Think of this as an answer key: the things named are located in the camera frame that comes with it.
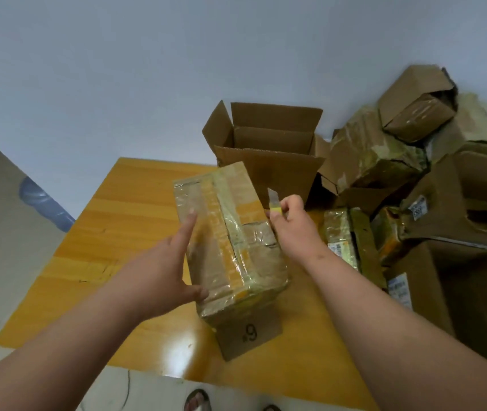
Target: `person's left hand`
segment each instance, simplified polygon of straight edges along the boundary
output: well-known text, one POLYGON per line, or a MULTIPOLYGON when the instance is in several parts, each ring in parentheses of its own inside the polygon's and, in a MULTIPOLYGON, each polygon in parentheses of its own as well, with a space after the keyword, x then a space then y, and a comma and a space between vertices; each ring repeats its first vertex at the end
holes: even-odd
POLYGON ((183 282, 184 255, 195 223, 191 213, 175 235, 128 262, 106 285, 139 321, 208 296, 206 288, 183 282))

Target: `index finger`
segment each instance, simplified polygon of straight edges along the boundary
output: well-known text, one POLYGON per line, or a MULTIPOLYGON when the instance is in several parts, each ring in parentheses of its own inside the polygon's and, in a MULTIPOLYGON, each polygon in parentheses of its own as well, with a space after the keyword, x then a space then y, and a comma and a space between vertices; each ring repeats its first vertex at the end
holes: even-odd
POLYGON ((292 194, 282 199, 280 202, 281 210, 288 212, 287 218, 291 220, 291 212, 304 210, 304 202, 298 194, 292 194))
POLYGON ((186 216, 186 219, 180 226, 179 230, 175 233, 175 235, 173 235, 173 238, 171 238, 170 245, 172 247, 175 247, 177 251, 179 251, 183 255, 185 254, 188 243, 190 242, 190 236, 192 235, 194 225, 196 225, 197 218, 198 214, 196 214, 196 212, 194 211, 191 211, 186 216))

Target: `stack of cardboard boxes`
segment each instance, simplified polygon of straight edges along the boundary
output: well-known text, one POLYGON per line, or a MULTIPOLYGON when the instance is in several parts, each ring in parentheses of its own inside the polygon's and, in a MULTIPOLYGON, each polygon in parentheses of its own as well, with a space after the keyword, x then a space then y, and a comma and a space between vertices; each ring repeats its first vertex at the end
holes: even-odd
POLYGON ((486 103, 412 65, 330 143, 317 108, 231 108, 232 120, 221 101, 202 131, 219 167, 243 162, 263 207, 268 188, 306 202, 321 185, 329 247, 487 358, 486 103))

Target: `right arm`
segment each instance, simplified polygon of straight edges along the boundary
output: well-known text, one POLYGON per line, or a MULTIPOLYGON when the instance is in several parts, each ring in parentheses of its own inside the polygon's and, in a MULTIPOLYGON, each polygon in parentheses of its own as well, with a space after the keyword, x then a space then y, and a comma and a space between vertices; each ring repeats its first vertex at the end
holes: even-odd
POLYGON ((270 213, 283 251, 308 271, 381 409, 487 409, 487 360, 401 306, 322 242, 292 195, 270 213))

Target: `left arm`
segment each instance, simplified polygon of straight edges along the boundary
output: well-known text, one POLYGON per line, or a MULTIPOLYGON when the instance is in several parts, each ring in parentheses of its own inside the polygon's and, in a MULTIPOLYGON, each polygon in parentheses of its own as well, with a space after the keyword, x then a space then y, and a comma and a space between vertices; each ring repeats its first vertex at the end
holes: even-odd
POLYGON ((195 222, 189 215, 173 237, 0 361, 0 410, 74 410, 139 323, 206 298, 206 289, 182 279, 195 222))

